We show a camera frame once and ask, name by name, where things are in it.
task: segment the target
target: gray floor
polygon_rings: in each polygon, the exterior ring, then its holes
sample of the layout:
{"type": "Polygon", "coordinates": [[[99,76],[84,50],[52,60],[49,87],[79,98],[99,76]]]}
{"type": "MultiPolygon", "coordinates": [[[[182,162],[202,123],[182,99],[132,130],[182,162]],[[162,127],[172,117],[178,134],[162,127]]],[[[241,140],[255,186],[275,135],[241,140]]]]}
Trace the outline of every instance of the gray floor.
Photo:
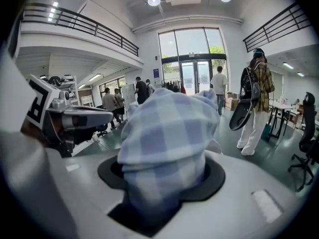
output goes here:
{"type": "MultiPolygon", "coordinates": [[[[305,157],[305,153],[299,150],[299,141],[302,134],[288,126],[285,135],[283,136],[282,130],[281,137],[278,140],[274,138],[271,138],[269,142],[260,140],[253,156],[242,156],[241,151],[236,147],[241,135],[241,129],[238,131],[231,131],[229,129],[229,121],[232,113],[233,112],[224,108],[223,115],[220,117],[220,123],[215,133],[215,138],[219,142],[222,152],[225,155],[244,159],[258,165],[290,189],[296,190],[302,183],[302,171],[299,168],[294,168],[291,173],[288,173],[287,169],[290,165],[298,163],[296,160],[291,161],[293,154],[305,157]]],[[[99,142],[88,146],[79,152],[77,156],[90,155],[100,152],[101,150],[107,151],[120,148],[120,135],[123,126],[124,125],[120,125],[117,129],[100,137],[99,142]]],[[[318,168],[319,166],[317,164],[311,166],[313,173],[316,173],[318,168]]],[[[309,186],[306,186],[305,189],[298,194],[300,196],[304,195],[308,187],[309,186]]]]}

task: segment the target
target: plaid shirt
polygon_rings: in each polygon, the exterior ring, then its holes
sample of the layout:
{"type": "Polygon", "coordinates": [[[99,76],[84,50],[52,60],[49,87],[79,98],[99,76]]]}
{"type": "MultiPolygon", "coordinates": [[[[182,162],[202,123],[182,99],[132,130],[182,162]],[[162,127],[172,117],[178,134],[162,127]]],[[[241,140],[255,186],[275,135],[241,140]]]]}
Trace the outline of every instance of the plaid shirt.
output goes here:
{"type": "Polygon", "coordinates": [[[219,123],[214,91],[187,96],[156,90],[142,105],[129,105],[118,163],[129,204],[145,224],[165,220],[179,207],[181,191],[203,179],[208,145],[219,123]]]}
{"type": "Polygon", "coordinates": [[[268,93],[275,90],[271,72],[265,63],[260,63],[255,69],[258,83],[260,86],[260,98],[256,102],[256,112],[269,112],[269,95],[268,93]]]}

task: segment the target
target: dark shirt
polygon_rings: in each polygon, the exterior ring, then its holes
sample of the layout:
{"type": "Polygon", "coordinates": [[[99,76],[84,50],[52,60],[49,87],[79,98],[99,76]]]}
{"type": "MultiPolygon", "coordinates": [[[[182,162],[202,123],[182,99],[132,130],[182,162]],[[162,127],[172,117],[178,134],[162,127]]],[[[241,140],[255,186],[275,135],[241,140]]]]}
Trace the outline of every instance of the dark shirt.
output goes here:
{"type": "Polygon", "coordinates": [[[142,81],[139,81],[136,83],[136,86],[135,86],[136,89],[139,89],[138,91],[138,99],[141,100],[141,101],[145,101],[146,98],[147,98],[147,88],[146,88],[146,83],[145,82],[142,82],[142,81]]]}

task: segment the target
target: black metal railing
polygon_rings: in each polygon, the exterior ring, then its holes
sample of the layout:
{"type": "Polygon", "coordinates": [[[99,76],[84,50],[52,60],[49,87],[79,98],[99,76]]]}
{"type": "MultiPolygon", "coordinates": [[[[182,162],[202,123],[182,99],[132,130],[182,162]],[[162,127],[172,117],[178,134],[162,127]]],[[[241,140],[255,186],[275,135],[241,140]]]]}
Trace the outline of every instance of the black metal railing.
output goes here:
{"type": "Polygon", "coordinates": [[[28,3],[22,22],[46,23],[76,29],[111,42],[139,56],[139,48],[117,32],[84,15],[45,3],[28,3]]]}
{"type": "Polygon", "coordinates": [[[243,41],[247,52],[250,52],[308,26],[311,26],[311,23],[306,14],[297,3],[294,3],[247,36],[243,41]]]}

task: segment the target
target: tree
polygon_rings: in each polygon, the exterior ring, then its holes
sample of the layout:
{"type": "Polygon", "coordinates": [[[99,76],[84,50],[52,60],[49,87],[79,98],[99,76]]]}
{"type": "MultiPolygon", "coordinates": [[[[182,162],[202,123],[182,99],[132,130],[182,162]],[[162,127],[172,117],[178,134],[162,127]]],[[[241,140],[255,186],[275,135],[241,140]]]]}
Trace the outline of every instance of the tree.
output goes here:
{"type": "Polygon", "coordinates": [[[171,63],[163,64],[164,73],[173,73],[174,69],[171,67],[171,63]]]}
{"type": "MultiPolygon", "coordinates": [[[[223,46],[217,46],[217,45],[211,45],[209,47],[209,52],[212,53],[212,54],[225,54],[223,46]]],[[[213,69],[216,69],[217,66],[224,67],[225,60],[212,59],[211,63],[212,63],[213,69]]]]}

